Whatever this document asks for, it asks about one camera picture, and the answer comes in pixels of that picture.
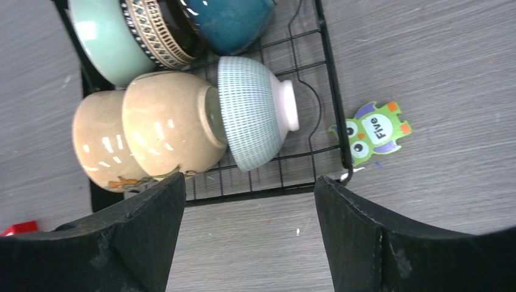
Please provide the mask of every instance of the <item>monster toy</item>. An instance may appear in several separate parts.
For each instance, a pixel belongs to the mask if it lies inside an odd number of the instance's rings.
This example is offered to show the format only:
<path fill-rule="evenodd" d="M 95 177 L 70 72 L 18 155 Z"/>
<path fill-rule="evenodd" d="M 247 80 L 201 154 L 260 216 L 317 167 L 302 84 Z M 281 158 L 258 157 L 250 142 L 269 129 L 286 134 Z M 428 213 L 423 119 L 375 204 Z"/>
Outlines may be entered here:
<path fill-rule="evenodd" d="M 401 148 L 396 140 L 412 133 L 408 122 L 398 118 L 401 112 L 396 102 L 389 102 L 381 108 L 376 107 L 376 102 L 371 102 L 362 106 L 354 119 L 346 119 L 354 167 L 369 160 L 373 154 L 390 154 Z M 332 125 L 329 131 L 338 139 L 336 125 Z"/>

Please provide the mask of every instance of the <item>black wire rack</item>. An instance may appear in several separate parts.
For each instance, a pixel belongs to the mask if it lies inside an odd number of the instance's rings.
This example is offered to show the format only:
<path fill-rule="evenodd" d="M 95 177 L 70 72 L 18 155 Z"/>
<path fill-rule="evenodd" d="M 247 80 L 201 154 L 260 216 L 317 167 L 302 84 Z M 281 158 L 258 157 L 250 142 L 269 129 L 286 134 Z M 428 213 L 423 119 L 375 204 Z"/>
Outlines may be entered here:
<path fill-rule="evenodd" d="M 60 18 L 64 24 L 65 29 L 67 30 L 69 37 L 75 47 L 75 50 L 77 52 L 77 55 L 79 57 L 79 60 L 81 62 L 81 71 L 82 71 L 82 86 L 83 86 L 83 97 L 86 97 L 94 92 L 97 91 L 104 91 L 104 90 L 113 90 L 115 89 L 114 86 L 109 83 L 107 80 L 105 80 L 95 69 L 95 67 L 92 65 L 92 63 L 89 61 L 86 53 L 82 49 L 80 42 L 77 38 L 77 35 L 74 32 L 71 20 L 68 15 L 68 1 L 67 0 L 51 0 L 55 4 L 55 8 L 57 9 L 58 14 L 60 15 Z M 312 1 L 313 2 L 313 9 L 315 10 L 315 20 L 316 20 L 316 29 L 308 30 L 302 33 L 295 34 L 293 33 L 293 23 L 296 20 L 299 20 L 300 11 L 302 8 L 302 5 L 304 1 Z M 329 81 L 329 89 L 330 89 L 330 95 L 332 99 L 332 105 L 333 105 L 333 112 L 335 114 L 335 124 L 339 129 L 346 129 L 346 122 L 345 122 L 345 116 L 344 116 L 344 110 L 342 105 L 342 99 L 338 84 L 338 78 L 337 73 L 335 69 L 335 63 L 333 60 L 333 53 L 332 53 L 332 47 L 330 43 L 330 37 L 329 32 L 327 28 L 326 19 L 324 17 L 323 12 L 323 4 L 321 0 L 298 0 L 297 6 L 291 11 L 291 18 L 286 27 L 283 29 L 286 32 L 286 38 L 281 38 L 279 40 L 275 40 L 272 42 L 269 42 L 267 44 L 263 44 L 262 39 L 259 39 L 256 41 L 255 45 L 251 46 L 248 50 L 242 52 L 238 55 L 249 55 L 254 54 L 258 55 L 259 60 L 265 64 L 265 53 L 264 51 L 266 49 L 271 49 L 276 46 L 284 46 L 287 45 L 290 47 L 290 53 L 291 53 L 291 59 L 293 60 L 293 67 L 286 71 L 281 71 L 278 73 L 275 73 L 276 76 L 284 76 L 284 75 L 292 75 L 296 81 L 305 87 L 306 90 L 310 91 L 311 94 L 315 97 L 316 102 L 318 103 L 318 112 L 315 114 L 318 114 L 318 119 L 315 125 L 315 128 L 308 136 L 308 145 L 309 149 L 308 151 L 304 151 L 302 153 L 295 153 L 295 154 L 286 154 L 286 155 L 277 155 L 272 161 L 269 162 L 269 164 L 276 164 L 275 166 L 279 172 L 279 181 L 280 186 L 277 187 L 270 187 L 267 189 L 260 189 L 257 190 L 253 187 L 253 177 L 251 172 L 247 173 L 248 176 L 248 188 L 245 192 L 239 192 L 239 193 L 232 193 L 232 194 L 226 194 L 223 187 L 223 172 L 236 169 L 237 166 L 232 163 L 228 165 L 222 165 L 221 162 L 219 162 L 214 168 L 208 170 L 205 175 L 210 174 L 216 174 L 218 175 L 218 180 L 213 179 L 214 181 L 218 181 L 219 184 L 218 188 L 220 189 L 220 192 L 216 191 L 209 197 L 199 198 L 198 193 L 198 187 L 196 183 L 196 179 L 199 178 L 192 178 L 191 180 L 191 188 L 190 193 L 187 194 L 187 206 L 198 206 L 200 204 L 209 204 L 209 203 L 220 203 L 225 201 L 234 201 L 234 200 L 247 200 L 250 198 L 262 198 L 267 196 L 276 196 L 276 195 L 288 195 L 291 193 L 300 193 L 303 191 L 306 191 L 307 188 L 313 187 L 316 181 L 317 172 L 316 172 L 316 155 L 320 153 L 325 153 L 328 151 L 340 150 L 340 163 L 342 166 L 347 169 L 348 176 L 347 178 L 342 181 L 341 183 L 346 185 L 349 180 L 351 179 L 353 175 L 352 170 L 352 164 L 351 164 L 351 155 L 349 151 L 349 140 L 346 134 L 346 131 L 338 131 L 338 142 L 335 142 L 335 145 L 330 145 L 324 148 L 314 149 L 313 146 L 313 135 L 316 133 L 316 130 L 319 128 L 321 123 L 321 116 L 322 116 L 322 106 L 321 106 L 321 98 L 329 98 L 329 97 L 321 97 L 319 93 L 316 91 L 314 84 L 310 84 L 309 82 L 305 81 L 300 72 L 311 69 L 311 68 L 317 68 L 320 66 L 326 66 L 326 73 L 327 78 Z M 314 63 L 310 64 L 301 64 L 301 61 L 299 59 L 298 53 L 296 51 L 295 41 L 301 38 L 308 38 L 312 35 L 319 35 L 320 37 L 320 43 L 322 44 L 322 54 L 324 54 L 324 60 L 316 61 Z M 202 72 L 206 79 L 209 79 L 209 76 L 211 74 L 210 68 L 213 66 L 216 67 L 216 64 L 218 63 L 218 58 L 213 57 L 211 55 L 211 58 L 204 58 L 200 62 L 193 64 L 189 69 L 186 69 L 190 72 Z M 310 159 L 311 165 L 307 165 L 307 167 L 310 167 L 312 169 L 313 173 L 313 179 L 310 179 L 310 182 L 304 182 L 304 183 L 297 183 L 297 184 L 287 184 L 287 182 L 284 181 L 284 165 L 286 162 L 288 162 L 291 159 L 296 158 L 306 158 L 308 157 Z M 91 206 L 93 212 L 97 212 L 98 210 L 102 210 L 112 204 L 115 204 L 119 201 L 122 201 L 124 199 L 123 193 L 112 193 L 109 192 L 96 184 L 94 184 L 92 181 L 89 182 L 90 185 L 90 191 L 91 191 Z"/>

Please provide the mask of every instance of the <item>red object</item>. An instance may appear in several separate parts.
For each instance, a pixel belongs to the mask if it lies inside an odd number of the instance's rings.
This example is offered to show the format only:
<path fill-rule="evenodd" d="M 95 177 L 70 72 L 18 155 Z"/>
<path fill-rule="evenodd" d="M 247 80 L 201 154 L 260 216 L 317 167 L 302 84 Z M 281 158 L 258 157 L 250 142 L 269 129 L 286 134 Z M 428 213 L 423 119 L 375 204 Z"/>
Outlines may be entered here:
<path fill-rule="evenodd" d="M 38 230 L 38 225 L 36 224 L 36 221 L 29 221 L 29 222 L 20 223 L 20 224 L 14 224 L 13 226 L 7 228 L 2 233 L 2 236 L 28 233 L 28 232 L 33 232 L 33 231 L 37 231 L 37 230 Z"/>

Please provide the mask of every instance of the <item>bowl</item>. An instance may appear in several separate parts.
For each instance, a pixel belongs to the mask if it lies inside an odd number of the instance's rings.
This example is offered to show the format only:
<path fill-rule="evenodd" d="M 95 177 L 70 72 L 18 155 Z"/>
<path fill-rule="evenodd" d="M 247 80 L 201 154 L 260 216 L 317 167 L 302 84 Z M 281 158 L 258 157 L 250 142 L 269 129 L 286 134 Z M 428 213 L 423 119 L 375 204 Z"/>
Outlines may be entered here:
<path fill-rule="evenodd" d="M 98 186 L 126 192 L 152 180 L 131 154 L 122 127 L 123 91 L 100 91 L 83 99 L 72 126 L 75 154 Z"/>
<path fill-rule="evenodd" d="M 218 55 L 243 51 L 265 30 L 277 0 L 176 0 L 190 25 Z"/>
<path fill-rule="evenodd" d="M 287 133 L 299 129 L 292 82 L 280 82 L 262 63 L 221 57 L 218 94 L 229 149 L 240 170 L 273 159 Z"/>
<path fill-rule="evenodd" d="M 69 0 L 69 12 L 82 48 L 109 82 L 126 87 L 154 70 L 125 23 L 119 0 Z"/>
<path fill-rule="evenodd" d="M 181 30 L 179 21 L 187 21 L 178 6 L 174 13 L 180 16 L 178 21 L 163 1 L 120 0 L 120 6 L 134 40 L 160 68 L 181 69 L 204 51 L 205 45 L 195 34 Z"/>
<path fill-rule="evenodd" d="M 144 74 L 127 88 L 122 108 L 127 144 L 157 180 L 205 172 L 227 149 L 218 91 L 195 75 Z"/>

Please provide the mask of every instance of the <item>dish rack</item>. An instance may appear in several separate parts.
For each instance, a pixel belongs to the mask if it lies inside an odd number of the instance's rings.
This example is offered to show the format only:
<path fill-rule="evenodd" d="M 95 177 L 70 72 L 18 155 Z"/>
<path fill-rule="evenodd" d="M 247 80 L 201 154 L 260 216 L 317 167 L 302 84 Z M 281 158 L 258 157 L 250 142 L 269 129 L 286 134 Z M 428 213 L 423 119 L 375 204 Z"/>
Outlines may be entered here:
<path fill-rule="evenodd" d="M 81 62 L 83 97 L 115 89 L 82 49 L 68 15 L 68 1 L 51 1 Z M 347 169 L 348 176 L 341 182 L 346 185 L 353 175 L 349 140 L 346 131 L 338 131 L 338 138 L 328 131 L 328 123 L 339 129 L 346 129 L 346 123 L 321 0 L 281 1 L 268 30 L 238 55 L 261 61 L 280 80 L 290 77 L 295 84 L 301 129 L 289 134 L 272 161 L 251 172 L 241 172 L 228 151 L 214 168 L 187 180 L 187 206 L 299 193 L 312 187 L 317 176 L 339 169 L 341 173 Z M 218 57 L 208 53 L 185 71 L 216 85 L 217 62 Z M 340 163 L 330 163 L 333 168 L 326 169 L 324 160 Z M 112 193 L 92 181 L 89 185 L 93 212 L 141 191 Z"/>

